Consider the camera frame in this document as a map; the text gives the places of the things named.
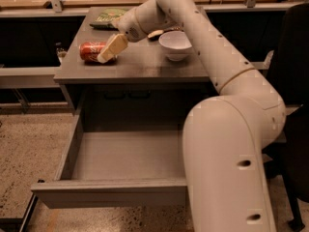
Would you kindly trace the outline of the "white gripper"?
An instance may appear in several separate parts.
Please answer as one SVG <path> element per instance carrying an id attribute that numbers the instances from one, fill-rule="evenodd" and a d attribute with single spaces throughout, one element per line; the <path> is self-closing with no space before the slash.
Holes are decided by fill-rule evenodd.
<path id="1" fill-rule="evenodd" d="M 114 19 L 112 25 L 122 34 L 113 34 L 98 54 L 98 61 L 107 63 L 127 48 L 128 41 L 136 43 L 142 39 L 142 30 L 138 25 L 133 8 Z"/>

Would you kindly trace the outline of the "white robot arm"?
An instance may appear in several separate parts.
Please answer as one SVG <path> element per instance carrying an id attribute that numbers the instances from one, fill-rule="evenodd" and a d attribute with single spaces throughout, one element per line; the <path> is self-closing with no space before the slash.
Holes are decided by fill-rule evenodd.
<path id="1" fill-rule="evenodd" d="M 193 0 L 149 0 L 113 20 L 99 60 L 178 24 L 213 84 L 183 126 L 183 162 L 195 232 L 276 232 L 262 151 L 282 131 L 283 99 Z"/>

